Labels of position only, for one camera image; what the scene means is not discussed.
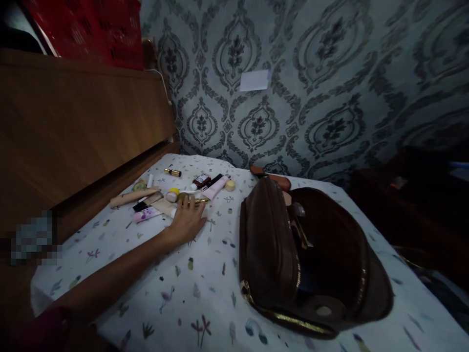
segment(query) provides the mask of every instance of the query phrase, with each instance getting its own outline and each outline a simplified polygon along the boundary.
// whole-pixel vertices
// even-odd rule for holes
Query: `yellow cap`
[[[234,191],[235,188],[236,188],[236,183],[235,183],[233,180],[228,180],[228,181],[225,183],[225,189],[226,189],[228,192]]]

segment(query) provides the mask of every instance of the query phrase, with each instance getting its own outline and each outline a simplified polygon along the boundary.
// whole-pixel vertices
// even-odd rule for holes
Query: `wooden furniture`
[[[432,219],[390,186],[400,175],[404,154],[379,169],[357,170],[347,190],[376,228],[393,246],[423,250],[428,269],[436,269],[469,292],[469,243],[464,234]]]
[[[0,49],[0,75],[3,235],[54,208],[62,243],[145,165],[178,150],[159,145],[176,129],[158,74]],[[112,182],[73,199],[82,203],[66,201],[118,168]]]

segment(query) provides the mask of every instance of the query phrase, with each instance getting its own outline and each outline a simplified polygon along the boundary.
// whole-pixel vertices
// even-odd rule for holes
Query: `bed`
[[[163,172],[182,171],[182,177]],[[115,306],[97,320],[98,332],[125,351],[467,351],[469,338],[446,309],[418,280],[379,231],[348,197],[331,183],[289,177],[292,188],[326,192],[358,221],[383,263],[395,294],[390,315],[341,332],[332,341],[305,338],[258,314],[239,289],[238,229],[240,204],[257,180],[226,161],[167,154],[141,175],[154,174],[157,185],[188,188],[201,172],[230,174],[234,192],[220,191],[206,207],[208,222],[195,238],[148,269]],[[129,191],[132,184],[124,191]],[[38,268],[31,284],[39,314],[70,286],[155,236],[171,223],[160,215],[135,224],[132,206],[105,207],[62,246],[54,266]]]
[[[154,174],[163,192],[185,189],[202,171],[230,173],[234,192],[207,206],[195,241],[146,274],[97,321],[98,332],[125,351],[467,351],[469,338],[399,258],[345,191],[331,183],[289,177],[293,188],[326,192],[362,226],[395,294],[390,315],[342,332],[332,341],[305,338],[260,316],[239,290],[240,203],[256,179],[223,160],[178,155],[172,107],[159,75],[0,50],[3,109],[1,201],[4,236],[15,224],[50,210],[58,259],[1,271],[9,286],[2,309],[10,320],[26,298],[35,315],[87,276],[157,235],[164,215],[136,225],[132,205],[110,209],[140,177]],[[181,170],[181,178],[163,173]]]

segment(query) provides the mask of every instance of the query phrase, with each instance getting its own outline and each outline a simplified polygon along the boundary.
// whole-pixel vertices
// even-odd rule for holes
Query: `brown leather cosmetic bag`
[[[264,177],[241,205],[244,298],[276,324],[316,338],[386,317],[389,278],[353,217],[313,188],[289,192]]]

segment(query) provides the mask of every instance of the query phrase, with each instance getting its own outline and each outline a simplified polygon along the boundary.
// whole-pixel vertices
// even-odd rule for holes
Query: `damask pattern wallpaper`
[[[466,0],[143,0],[141,26],[186,154],[344,185],[469,135]]]

